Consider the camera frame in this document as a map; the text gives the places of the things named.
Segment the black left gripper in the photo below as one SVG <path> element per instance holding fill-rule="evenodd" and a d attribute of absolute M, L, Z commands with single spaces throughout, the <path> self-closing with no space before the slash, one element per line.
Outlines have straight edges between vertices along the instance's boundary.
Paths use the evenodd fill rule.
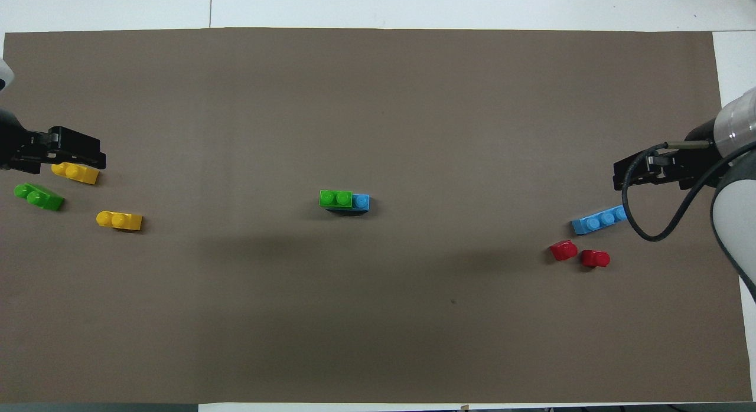
<path fill-rule="evenodd" d="M 106 155 L 100 151 L 97 138 L 62 126 L 51 127 L 49 133 L 27 130 L 13 113 L 1 110 L 3 171 L 38 172 L 42 164 L 63 162 L 105 169 Z"/>

